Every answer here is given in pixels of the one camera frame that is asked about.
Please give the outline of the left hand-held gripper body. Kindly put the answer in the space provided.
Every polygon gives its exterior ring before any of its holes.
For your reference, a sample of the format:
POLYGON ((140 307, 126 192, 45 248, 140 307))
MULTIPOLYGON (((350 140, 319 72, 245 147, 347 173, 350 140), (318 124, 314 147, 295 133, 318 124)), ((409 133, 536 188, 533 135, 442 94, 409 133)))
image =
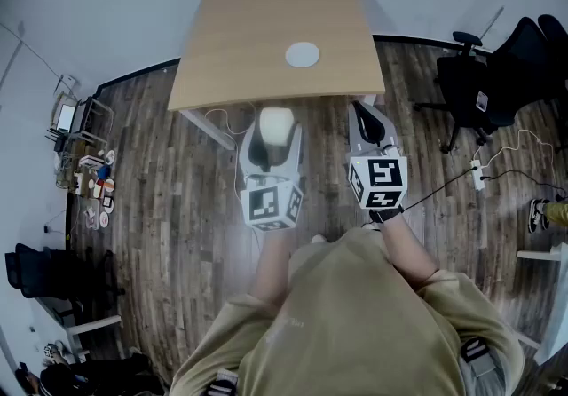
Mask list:
POLYGON ((295 228, 303 197, 289 178, 270 173, 247 176, 241 190, 245 224, 262 233, 295 228))

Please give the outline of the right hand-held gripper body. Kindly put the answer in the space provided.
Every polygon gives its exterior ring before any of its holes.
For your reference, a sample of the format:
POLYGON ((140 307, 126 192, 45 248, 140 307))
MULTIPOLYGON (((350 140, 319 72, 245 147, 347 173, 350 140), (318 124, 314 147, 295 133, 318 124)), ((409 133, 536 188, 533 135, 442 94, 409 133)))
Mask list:
POLYGON ((361 209, 394 210, 407 193, 407 158, 395 146, 350 155, 348 181, 361 209))

